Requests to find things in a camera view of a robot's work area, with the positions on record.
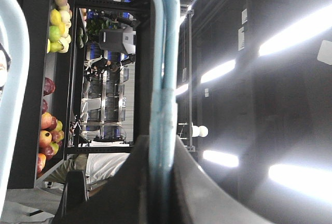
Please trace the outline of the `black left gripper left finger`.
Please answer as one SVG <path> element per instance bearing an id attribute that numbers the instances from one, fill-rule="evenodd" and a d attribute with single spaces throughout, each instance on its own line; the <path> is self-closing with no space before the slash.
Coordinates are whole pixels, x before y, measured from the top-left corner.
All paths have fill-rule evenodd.
<path id="1" fill-rule="evenodd" d="M 101 191 L 53 223 L 155 223 L 156 180 L 149 148 L 149 136 L 139 136 L 128 158 Z"/>

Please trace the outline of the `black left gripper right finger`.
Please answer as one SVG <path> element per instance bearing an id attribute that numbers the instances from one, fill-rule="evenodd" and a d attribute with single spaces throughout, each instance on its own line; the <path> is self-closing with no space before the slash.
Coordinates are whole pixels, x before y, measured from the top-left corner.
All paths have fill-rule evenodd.
<path id="1" fill-rule="evenodd" d="M 270 223 L 222 190 L 176 138 L 170 223 Z"/>

